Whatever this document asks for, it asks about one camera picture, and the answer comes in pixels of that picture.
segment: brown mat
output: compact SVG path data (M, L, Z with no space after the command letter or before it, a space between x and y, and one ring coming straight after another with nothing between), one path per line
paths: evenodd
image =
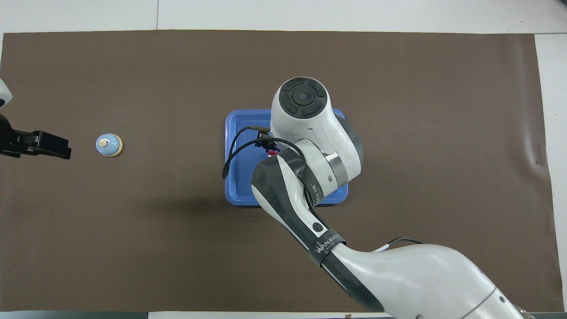
M365 146L323 219L357 250L460 250L518 305L562 310L532 35L5 34L2 113L71 160L0 157L1 310L364 311L261 209L224 197L223 127L298 75ZM125 146L95 150L102 133Z

